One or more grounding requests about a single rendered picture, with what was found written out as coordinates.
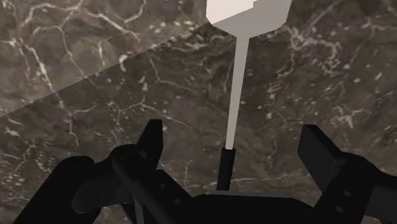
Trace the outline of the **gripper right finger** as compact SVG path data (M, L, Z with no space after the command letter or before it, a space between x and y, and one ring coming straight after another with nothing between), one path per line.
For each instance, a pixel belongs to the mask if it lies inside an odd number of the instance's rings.
M341 151L317 126L302 127L298 156L321 191L307 224L397 224L397 176Z

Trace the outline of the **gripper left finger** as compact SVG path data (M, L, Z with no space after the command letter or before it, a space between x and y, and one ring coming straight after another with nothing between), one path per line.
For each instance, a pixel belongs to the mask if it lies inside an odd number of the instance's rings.
M150 120L138 142L103 161L59 162L12 224L93 224L101 209L121 205L133 224L183 224L192 196L158 169L162 121Z

